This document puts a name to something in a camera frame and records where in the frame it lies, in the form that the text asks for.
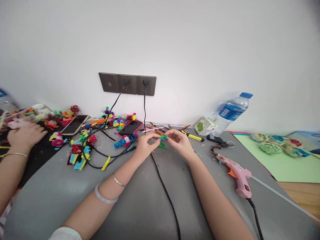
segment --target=key fob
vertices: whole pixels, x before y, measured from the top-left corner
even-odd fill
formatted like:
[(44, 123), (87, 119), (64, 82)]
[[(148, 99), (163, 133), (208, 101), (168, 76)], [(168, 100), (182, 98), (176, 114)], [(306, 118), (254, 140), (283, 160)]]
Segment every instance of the key fob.
[(220, 143), (220, 147), (229, 147), (229, 144), (226, 142)]
[(212, 136), (212, 135), (209, 135), (209, 134), (207, 135), (207, 139), (209, 141), (216, 142), (216, 143), (219, 143), (219, 144), (223, 142), (222, 138), (215, 137), (215, 136)]

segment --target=blue bottle cap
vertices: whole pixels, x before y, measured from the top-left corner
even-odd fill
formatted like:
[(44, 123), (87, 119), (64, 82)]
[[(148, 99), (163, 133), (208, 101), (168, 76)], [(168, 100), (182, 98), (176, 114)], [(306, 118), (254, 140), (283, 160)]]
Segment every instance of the blue bottle cap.
[(241, 93), (240, 94), (240, 97), (244, 97), (244, 98), (252, 98), (252, 96), (253, 96), (253, 94), (251, 94), (251, 93)]

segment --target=gray table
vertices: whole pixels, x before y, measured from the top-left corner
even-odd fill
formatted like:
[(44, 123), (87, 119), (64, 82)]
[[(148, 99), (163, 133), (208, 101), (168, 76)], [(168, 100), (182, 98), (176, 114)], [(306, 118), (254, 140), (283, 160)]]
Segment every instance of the gray table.
[[(98, 133), (96, 147), (106, 153), (118, 153), (113, 141)], [(229, 132), (221, 136), (234, 141), (234, 148), (217, 150), (249, 169), (254, 176), (289, 196), (266, 172), (262, 165)], [(190, 140), (201, 155), (215, 181), (241, 215), (250, 231), (258, 238), (253, 210), (247, 200), (235, 191), (236, 182), (228, 168), (212, 162), (212, 142)], [(168, 143), (167, 149), (157, 148), (154, 158), (168, 190), (180, 224), (182, 239), (214, 239), (206, 221), (191, 172), (184, 159)], [(5, 239), (48, 239), (71, 214), (75, 207), (94, 189), (123, 165), (133, 153), (121, 156), (105, 171), (85, 166), (74, 171), (66, 165), (70, 147), (65, 146), (27, 182), (7, 219)], [(103, 166), (106, 158), (92, 153), (91, 162)], [(287, 203), (253, 179), (248, 180), (256, 205), (262, 233), (268, 239), (320, 239), (319, 228), (307, 215)], [(172, 208), (162, 188), (150, 157), (138, 168), (119, 197), (110, 215), (92, 239), (177, 239)]]

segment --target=wooden floor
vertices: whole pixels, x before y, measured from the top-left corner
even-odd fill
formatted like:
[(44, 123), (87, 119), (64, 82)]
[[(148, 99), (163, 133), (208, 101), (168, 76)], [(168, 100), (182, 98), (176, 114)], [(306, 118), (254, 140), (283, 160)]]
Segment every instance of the wooden floor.
[(320, 184), (278, 182), (286, 193), (303, 209), (320, 219)]

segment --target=plastic water bottle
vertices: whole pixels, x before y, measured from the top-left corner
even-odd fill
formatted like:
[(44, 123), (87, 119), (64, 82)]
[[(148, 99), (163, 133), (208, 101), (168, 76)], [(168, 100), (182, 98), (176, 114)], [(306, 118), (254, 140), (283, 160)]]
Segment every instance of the plastic water bottle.
[(251, 93), (241, 93), (239, 97), (234, 98), (224, 105), (219, 115), (213, 120), (218, 125), (210, 135), (219, 137), (221, 133), (233, 123), (249, 106), (249, 99), (253, 96)]
[(1, 113), (4, 111), (8, 111), (8, 113), (13, 113), (15, 111), (19, 111), (18, 106), (15, 104), (12, 97), (6, 94), (5, 91), (3, 91), (0, 88), (0, 109)]

